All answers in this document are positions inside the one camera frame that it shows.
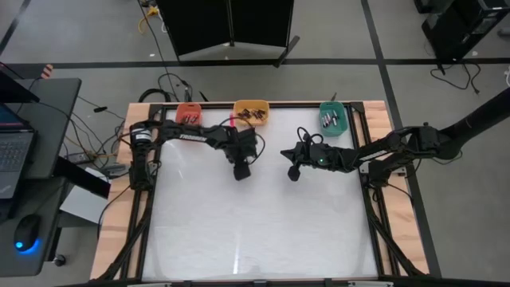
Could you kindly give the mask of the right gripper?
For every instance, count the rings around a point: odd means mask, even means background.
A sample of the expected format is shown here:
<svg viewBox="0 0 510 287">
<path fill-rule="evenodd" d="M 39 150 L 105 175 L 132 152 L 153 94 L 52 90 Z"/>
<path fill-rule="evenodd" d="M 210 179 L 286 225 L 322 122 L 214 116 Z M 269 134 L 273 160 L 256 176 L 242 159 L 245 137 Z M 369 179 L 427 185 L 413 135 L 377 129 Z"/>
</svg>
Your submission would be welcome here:
<svg viewBox="0 0 510 287">
<path fill-rule="evenodd" d="M 296 145 L 294 148 L 281 150 L 280 153 L 289 160 L 300 160 L 304 165 L 329 168 L 334 163 L 331 151 L 331 147 L 325 143 L 314 143 Z"/>
</svg>

